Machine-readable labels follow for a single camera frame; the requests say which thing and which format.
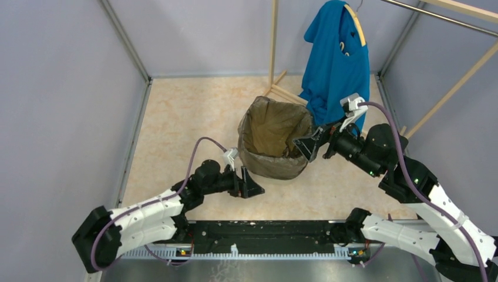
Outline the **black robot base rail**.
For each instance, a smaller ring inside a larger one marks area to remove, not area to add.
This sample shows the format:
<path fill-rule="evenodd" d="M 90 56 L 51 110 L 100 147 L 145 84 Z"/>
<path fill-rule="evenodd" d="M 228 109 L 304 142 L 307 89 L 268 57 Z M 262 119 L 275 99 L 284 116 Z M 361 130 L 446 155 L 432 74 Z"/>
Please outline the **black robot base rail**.
<path fill-rule="evenodd" d="M 167 240 L 194 247 L 195 254 L 332 254 L 338 247 L 365 242 L 360 231 L 342 221 L 195 221 Z"/>

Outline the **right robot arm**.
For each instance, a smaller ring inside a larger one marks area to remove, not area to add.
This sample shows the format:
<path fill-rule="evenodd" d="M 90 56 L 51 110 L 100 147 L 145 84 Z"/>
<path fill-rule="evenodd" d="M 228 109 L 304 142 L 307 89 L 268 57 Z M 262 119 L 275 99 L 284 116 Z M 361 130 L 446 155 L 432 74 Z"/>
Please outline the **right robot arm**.
<path fill-rule="evenodd" d="M 452 281 L 496 281 L 497 237 L 476 227 L 447 196 L 437 177 L 421 162 L 399 159 L 403 136 L 394 137 L 386 124 L 370 128 L 366 137 L 355 126 L 319 127 L 313 134 L 294 139 L 295 147 L 313 161 L 322 145 L 324 158 L 344 157 L 372 177 L 380 177 L 380 189 L 413 210 L 431 231 L 405 227 L 364 209 L 351 211 L 344 226 L 344 240 L 380 241 L 425 260 Z"/>

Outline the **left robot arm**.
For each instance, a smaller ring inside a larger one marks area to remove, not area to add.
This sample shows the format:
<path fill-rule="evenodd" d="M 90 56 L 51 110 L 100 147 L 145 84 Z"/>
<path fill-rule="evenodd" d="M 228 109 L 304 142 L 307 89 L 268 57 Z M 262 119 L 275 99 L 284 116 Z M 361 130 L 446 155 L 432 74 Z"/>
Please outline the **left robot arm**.
<path fill-rule="evenodd" d="M 243 199 L 265 192 L 241 167 L 241 175 L 215 160 L 204 161 L 188 179 L 143 202 L 116 209 L 93 209 L 72 236 L 88 273 L 110 267 L 122 254 L 162 240 L 175 243 L 188 236 L 186 213 L 203 204 L 206 195 L 227 192 Z"/>

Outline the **dark translucent trash bag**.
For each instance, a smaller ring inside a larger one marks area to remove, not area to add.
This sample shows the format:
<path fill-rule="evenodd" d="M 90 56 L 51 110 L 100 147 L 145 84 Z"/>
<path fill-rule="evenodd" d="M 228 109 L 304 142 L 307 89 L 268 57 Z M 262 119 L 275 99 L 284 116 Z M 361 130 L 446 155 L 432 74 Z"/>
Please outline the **dark translucent trash bag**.
<path fill-rule="evenodd" d="M 251 173 L 292 180 L 308 164 L 292 141 L 311 134 L 313 127 L 305 106 L 257 96 L 238 126 L 240 159 Z"/>

